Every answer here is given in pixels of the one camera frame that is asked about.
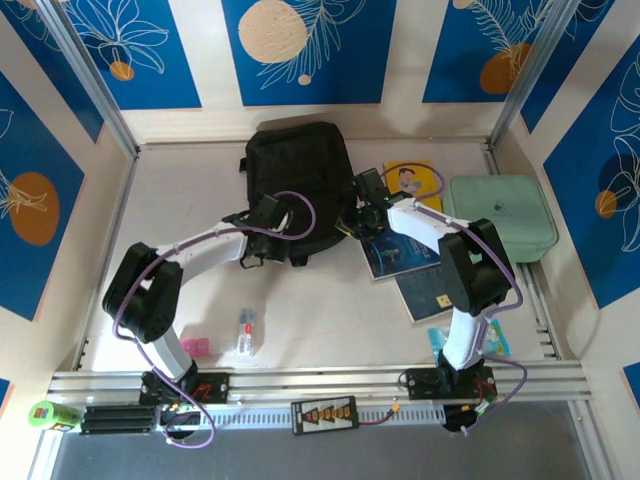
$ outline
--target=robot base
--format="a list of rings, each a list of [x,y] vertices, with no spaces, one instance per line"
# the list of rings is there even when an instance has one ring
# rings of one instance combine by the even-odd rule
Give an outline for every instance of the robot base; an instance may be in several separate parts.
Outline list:
[[[199,373],[194,370],[192,368],[180,381],[181,388],[202,404],[227,403],[229,374]],[[167,387],[153,372],[144,372],[138,401],[140,405],[171,405],[187,400]]]
[[[484,360],[464,370],[455,370],[440,352],[435,368],[405,371],[409,400],[467,400],[478,398],[478,384],[494,384],[493,370]]]

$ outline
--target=book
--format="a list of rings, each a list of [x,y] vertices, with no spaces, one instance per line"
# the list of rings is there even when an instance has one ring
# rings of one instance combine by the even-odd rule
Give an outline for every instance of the book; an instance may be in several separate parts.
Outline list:
[[[421,163],[424,165],[431,165],[429,160],[403,160],[397,162],[386,162],[383,165],[383,170],[386,171],[392,167],[402,165],[403,163]],[[393,193],[403,191],[419,197],[430,192],[435,192],[438,189],[438,179],[435,174],[423,167],[414,165],[407,165],[404,167],[396,168],[390,171],[384,176],[387,188]],[[442,211],[442,204],[438,196],[425,198],[422,203],[427,207],[431,207],[439,212]]]
[[[396,232],[385,232],[361,245],[374,280],[440,263],[433,250]]]
[[[413,323],[428,320],[453,308],[445,293],[440,263],[398,275],[395,280]]]
[[[438,358],[440,350],[442,350],[442,347],[444,347],[444,344],[447,342],[447,338],[449,338],[450,330],[449,327],[429,329],[429,341],[431,342],[434,357]],[[511,355],[511,348],[507,342],[507,337],[504,336],[504,332],[497,318],[491,321],[491,326],[487,331],[482,351],[490,355]]]

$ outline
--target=book cover picture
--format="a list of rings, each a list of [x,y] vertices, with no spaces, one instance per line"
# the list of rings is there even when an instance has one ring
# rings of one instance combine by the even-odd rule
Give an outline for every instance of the book cover picture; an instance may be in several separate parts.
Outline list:
[[[445,293],[440,264],[398,275],[396,285],[413,323],[433,318],[453,308]]]
[[[387,162],[383,165],[383,169],[386,171],[409,162],[431,165],[429,160],[402,160],[398,162]],[[403,165],[400,168],[390,171],[384,177],[387,182],[387,188],[391,193],[403,191],[414,197],[419,197],[438,189],[438,180],[433,172],[417,165]],[[422,200],[422,203],[434,210],[442,211],[442,204],[437,196],[425,198]]]
[[[440,263],[440,257],[433,250],[395,232],[363,241],[362,250],[374,280]]]

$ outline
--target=small bottle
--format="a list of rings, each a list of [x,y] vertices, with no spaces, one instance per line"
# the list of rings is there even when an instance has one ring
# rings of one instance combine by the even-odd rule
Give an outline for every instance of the small bottle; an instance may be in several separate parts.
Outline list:
[[[250,308],[243,308],[238,320],[238,346],[236,355],[238,357],[253,357],[255,353],[256,312]]]
[[[29,424],[42,430],[68,432],[82,420],[82,412],[77,408],[53,402],[38,402],[29,412]]]

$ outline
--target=pink object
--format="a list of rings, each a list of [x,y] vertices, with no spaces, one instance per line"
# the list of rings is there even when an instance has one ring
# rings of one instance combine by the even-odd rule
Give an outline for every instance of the pink object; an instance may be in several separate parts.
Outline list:
[[[181,340],[180,343],[190,357],[208,357],[210,355],[208,338],[191,338]]]

